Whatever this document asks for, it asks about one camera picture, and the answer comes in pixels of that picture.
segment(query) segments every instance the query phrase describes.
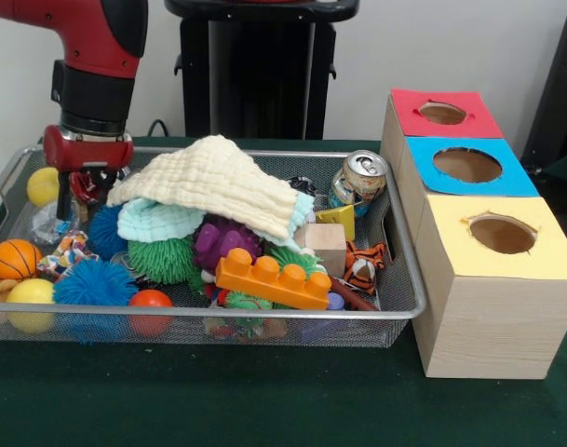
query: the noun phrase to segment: orange lego block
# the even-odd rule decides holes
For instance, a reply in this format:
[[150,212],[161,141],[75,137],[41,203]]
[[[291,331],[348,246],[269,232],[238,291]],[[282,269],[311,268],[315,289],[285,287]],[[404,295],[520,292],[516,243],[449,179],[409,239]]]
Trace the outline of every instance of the orange lego block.
[[252,265],[247,251],[233,249],[217,265],[217,287],[296,309],[326,310],[331,279],[316,272],[306,281],[304,270],[295,264],[286,265],[279,273],[277,261],[270,256],[262,256]]

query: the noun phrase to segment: shape sorter box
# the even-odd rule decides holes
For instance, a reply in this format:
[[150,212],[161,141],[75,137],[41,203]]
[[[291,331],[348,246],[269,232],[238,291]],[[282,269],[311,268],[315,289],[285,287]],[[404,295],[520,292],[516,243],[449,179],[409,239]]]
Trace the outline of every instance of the shape sorter box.
[[567,331],[567,238],[543,198],[431,195],[415,249],[428,377],[546,377]]
[[392,90],[381,154],[395,173],[412,240],[429,194],[538,195],[477,93]]

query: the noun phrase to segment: blue spiky ball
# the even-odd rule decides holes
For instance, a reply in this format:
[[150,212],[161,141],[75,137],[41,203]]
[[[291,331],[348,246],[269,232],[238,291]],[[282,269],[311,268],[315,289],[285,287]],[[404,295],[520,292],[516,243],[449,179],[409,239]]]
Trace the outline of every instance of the blue spiky ball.
[[90,248],[104,261],[110,261],[116,253],[128,249],[128,242],[117,234],[117,216],[121,210],[122,207],[103,206],[90,222],[88,228]]
[[[53,286],[58,305],[128,305],[138,292],[125,267],[85,260]],[[62,326],[80,343],[115,342],[128,330],[123,315],[62,314]]]

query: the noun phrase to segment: black cable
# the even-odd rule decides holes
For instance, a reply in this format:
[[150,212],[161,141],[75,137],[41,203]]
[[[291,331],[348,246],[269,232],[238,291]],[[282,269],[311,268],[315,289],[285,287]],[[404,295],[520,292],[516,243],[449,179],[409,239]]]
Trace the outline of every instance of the black cable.
[[151,127],[149,128],[149,131],[147,132],[146,136],[152,137],[153,132],[155,131],[155,128],[157,126],[161,127],[161,129],[163,130],[163,135],[165,135],[166,137],[169,136],[168,127],[165,125],[162,119],[156,119],[155,121],[153,121],[153,124],[151,124]]

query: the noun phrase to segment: yellow box top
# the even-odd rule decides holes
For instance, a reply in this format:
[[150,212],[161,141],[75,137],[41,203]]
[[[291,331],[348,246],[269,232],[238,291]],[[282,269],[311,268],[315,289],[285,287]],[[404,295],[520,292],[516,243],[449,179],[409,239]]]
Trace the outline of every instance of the yellow box top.
[[455,275],[567,279],[567,238],[543,198],[428,198]]

